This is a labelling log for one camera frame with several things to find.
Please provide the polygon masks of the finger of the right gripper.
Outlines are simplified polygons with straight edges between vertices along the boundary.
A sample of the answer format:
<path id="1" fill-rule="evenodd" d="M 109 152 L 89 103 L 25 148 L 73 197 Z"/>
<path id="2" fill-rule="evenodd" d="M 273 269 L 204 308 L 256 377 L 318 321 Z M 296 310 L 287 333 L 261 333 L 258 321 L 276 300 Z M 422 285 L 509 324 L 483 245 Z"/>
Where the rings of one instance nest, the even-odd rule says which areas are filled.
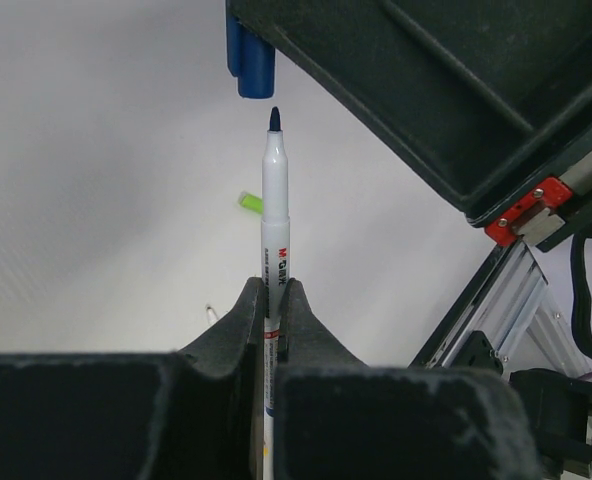
<path id="1" fill-rule="evenodd" d="M 229 7 L 471 220 L 592 150 L 592 1 Z"/>

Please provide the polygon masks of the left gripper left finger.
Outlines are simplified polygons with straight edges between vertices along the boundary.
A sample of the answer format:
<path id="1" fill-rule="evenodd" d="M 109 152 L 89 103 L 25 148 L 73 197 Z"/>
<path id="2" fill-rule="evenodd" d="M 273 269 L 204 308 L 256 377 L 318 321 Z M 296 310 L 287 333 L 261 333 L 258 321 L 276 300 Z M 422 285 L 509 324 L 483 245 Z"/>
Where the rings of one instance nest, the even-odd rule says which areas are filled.
<path id="1" fill-rule="evenodd" d="M 166 353 L 0 354 L 0 479 L 259 479 L 265 293 Z"/>

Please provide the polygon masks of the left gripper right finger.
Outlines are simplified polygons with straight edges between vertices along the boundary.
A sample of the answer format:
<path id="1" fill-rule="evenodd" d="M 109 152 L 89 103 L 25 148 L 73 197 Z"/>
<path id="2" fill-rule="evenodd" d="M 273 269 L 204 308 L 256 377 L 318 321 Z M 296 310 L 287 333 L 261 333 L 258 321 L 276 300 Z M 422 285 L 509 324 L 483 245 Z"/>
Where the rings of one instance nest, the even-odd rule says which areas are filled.
<path id="1" fill-rule="evenodd" d="M 315 317 L 298 280 L 281 312 L 287 358 L 275 377 L 275 478 L 540 477 L 523 404 L 499 375 L 367 366 Z"/>

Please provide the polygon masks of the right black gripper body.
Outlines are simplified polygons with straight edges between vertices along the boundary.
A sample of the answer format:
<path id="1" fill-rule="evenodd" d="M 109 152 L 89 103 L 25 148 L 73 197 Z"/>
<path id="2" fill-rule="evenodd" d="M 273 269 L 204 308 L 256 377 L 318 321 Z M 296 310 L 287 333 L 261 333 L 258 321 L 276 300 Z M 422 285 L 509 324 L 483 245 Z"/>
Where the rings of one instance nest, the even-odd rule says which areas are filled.
<path id="1" fill-rule="evenodd" d="M 498 128 L 451 169 L 495 246 L 414 358 L 483 368 L 522 398 L 547 465 L 592 465 L 592 103 L 514 165 Z"/>

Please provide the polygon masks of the light green pen cap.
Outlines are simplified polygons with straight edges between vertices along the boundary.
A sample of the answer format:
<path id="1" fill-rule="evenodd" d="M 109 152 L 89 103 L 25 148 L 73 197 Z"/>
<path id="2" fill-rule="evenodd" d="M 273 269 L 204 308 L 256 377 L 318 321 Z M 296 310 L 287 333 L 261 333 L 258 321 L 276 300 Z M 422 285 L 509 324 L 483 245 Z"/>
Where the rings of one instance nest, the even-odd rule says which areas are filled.
<path id="1" fill-rule="evenodd" d="M 257 214 L 263 213 L 263 200 L 249 192 L 242 191 L 238 197 L 238 204 L 249 211 Z"/>

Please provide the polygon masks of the blue marker pen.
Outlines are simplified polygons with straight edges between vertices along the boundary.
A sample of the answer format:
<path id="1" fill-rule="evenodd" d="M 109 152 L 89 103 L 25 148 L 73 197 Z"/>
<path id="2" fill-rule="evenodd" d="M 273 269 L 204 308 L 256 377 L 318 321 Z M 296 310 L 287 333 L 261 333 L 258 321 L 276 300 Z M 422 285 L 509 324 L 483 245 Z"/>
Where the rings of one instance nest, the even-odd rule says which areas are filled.
<path id="1" fill-rule="evenodd" d="M 274 390 L 278 365 L 280 304 L 290 279 L 288 158 L 280 111 L 270 113 L 262 158 L 261 260 L 266 307 L 264 319 L 264 474 L 273 477 Z"/>

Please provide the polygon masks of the blue pen cap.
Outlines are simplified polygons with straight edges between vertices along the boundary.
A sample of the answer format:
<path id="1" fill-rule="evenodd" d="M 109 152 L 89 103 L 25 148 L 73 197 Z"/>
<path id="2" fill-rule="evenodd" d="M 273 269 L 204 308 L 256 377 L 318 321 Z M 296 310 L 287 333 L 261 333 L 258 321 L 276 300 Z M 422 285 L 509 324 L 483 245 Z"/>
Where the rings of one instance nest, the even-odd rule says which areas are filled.
<path id="1" fill-rule="evenodd" d="M 227 68 L 237 80 L 238 94 L 269 99 L 275 91 L 275 48 L 226 14 Z"/>

